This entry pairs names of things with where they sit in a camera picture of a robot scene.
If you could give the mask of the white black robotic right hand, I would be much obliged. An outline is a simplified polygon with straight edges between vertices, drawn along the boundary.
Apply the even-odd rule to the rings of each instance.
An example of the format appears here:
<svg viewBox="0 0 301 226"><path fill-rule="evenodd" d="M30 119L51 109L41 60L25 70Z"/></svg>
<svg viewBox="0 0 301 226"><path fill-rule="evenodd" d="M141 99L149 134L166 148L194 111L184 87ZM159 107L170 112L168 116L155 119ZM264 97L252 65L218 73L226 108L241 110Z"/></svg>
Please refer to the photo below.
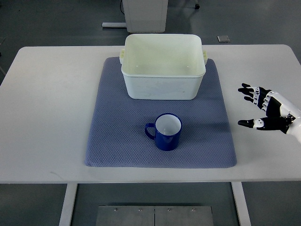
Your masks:
<svg viewBox="0 0 301 226"><path fill-rule="evenodd" d="M257 130L279 130L301 141L301 111L278 92L243 83L238 92L265 112L260 119L239 120L238 125Z"/></svg>

